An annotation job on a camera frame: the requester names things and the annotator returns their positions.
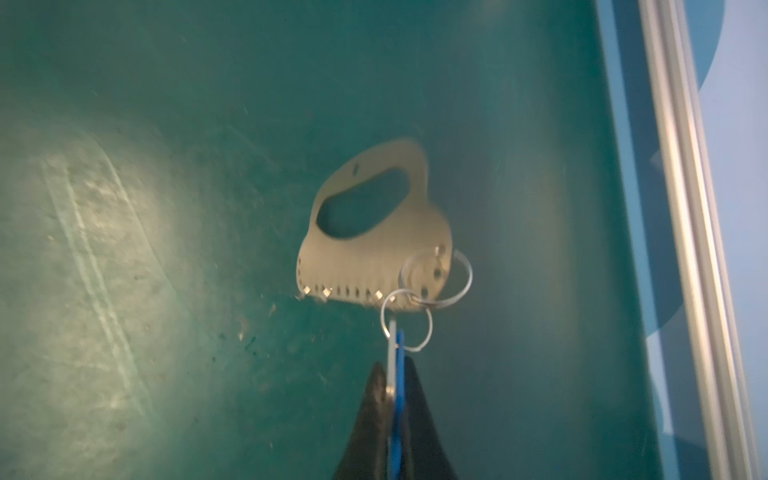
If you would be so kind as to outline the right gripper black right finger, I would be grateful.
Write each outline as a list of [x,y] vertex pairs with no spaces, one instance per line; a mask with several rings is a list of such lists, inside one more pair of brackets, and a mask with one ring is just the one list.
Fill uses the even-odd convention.
[[439,439],[414,360],[405,357],[405,410],[401,479],[456,480]]

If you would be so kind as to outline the blue tag key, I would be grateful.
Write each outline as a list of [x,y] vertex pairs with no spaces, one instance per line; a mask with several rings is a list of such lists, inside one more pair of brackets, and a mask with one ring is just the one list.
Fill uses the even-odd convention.
[[[418,308],[424,308],[428,320],[428,331],[425,339],[416,347],[405,344],[405,335],[399,330],[395,320],[385,324],[386,309],[400,295],[412,300]],[[403,457],[403,419],[406,406],[405,394],[405,353],[418,353],[426,347],[432,337],[434,320],[432,312],[423,305],[423,299],[413,290],[399,288],[390,292],[383,300],[380,308],[380,324],[387,340],[386,363],[386,397],[392,406],[391,431],[388,439],[387,478],[399,479]]]

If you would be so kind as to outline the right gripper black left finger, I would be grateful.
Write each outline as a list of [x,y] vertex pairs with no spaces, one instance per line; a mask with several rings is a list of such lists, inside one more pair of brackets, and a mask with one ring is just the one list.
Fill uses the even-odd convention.
[[385,479],[389,437],[389,400],[383,365],[373,365],[355,422],[333,474],[334,480]]

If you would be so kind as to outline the silver perforated metal key plate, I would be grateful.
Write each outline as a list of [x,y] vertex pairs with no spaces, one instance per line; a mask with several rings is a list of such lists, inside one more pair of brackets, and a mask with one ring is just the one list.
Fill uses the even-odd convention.
[[[402,172],[409,191],[372,229],[337,239],[317,224],[323,203],[392,171]],[[296,284],[303,296],[393,311],[441,309],[469,291],[443,298],[453,261],[466,256],[454,248],[444,214],[428,198],[428,160],[411,138],[371,147],[336,170],[320,187],[299,249]]]

